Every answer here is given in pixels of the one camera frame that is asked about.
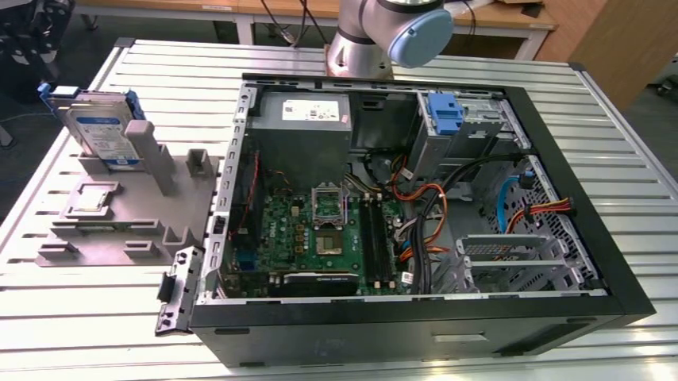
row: blue cable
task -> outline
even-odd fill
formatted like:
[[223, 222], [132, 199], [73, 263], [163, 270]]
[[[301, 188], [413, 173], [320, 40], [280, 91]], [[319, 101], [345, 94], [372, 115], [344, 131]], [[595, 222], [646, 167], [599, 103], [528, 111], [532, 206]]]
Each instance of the blue cable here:
[[504, 183], [500, 185], [499, 195], [496, 196], [496, 224], [499, 225], [499, 233], [506, 231], [506, 215], [504, 215], [504, 201], [506, 201], [506, 192], [511, 187], [511, 184], [518, 181], [518, 176], [511, 176], [504, 180]]

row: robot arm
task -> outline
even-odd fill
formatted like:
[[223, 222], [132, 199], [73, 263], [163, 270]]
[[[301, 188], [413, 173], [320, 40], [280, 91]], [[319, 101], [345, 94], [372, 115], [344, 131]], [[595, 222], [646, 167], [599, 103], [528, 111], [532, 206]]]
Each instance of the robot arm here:
[[391, 61], [419, 67], [452, 36], [443, 0], [341, 0], [339, 28], [327, 52], [333, 76], [387, 78]]
[[73, 8], [74, 0], [0, 3], [0, 53], [29, 65], [44, 82], [53, 82], [58, 76], [53, 58]]

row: black plastic clip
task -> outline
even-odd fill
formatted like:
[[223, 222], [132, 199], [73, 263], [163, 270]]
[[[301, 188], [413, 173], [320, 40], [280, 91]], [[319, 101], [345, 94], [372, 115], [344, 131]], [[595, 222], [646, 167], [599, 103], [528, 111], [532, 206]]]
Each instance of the black plastic clip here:
[[177, 282], [177, 276], [169, 276], [167, 273], [161, 274], [160, 289], [157, 290], [157, 300], [163, 303], [169, 303], [172, 300], [173, 285]]
[[534, 217], [531, 216], [531, 204], [527, 204], [523, 209], [524, 218], [528, 224], [534, 224]]

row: metal bracket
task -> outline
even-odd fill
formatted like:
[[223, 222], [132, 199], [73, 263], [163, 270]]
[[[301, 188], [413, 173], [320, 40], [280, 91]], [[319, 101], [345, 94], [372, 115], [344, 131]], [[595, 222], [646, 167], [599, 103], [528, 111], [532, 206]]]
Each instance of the metal bracket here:
[[157, 315], [156, 336], [191, 334], [188, 328], [197, 295], [204, 248], [191, 246], [173, 259], [172, 270], [163, 274], [157, 299], [163, 302]]

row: gray power supply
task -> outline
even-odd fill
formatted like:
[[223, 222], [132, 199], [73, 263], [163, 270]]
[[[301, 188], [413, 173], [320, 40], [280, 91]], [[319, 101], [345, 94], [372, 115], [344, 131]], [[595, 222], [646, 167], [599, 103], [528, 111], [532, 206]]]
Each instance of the gray power supply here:
[[265, 93], [248, 128], [261, 164], [283, 171], [292, 191], [341, 183], [351, 144], [345, 94]]

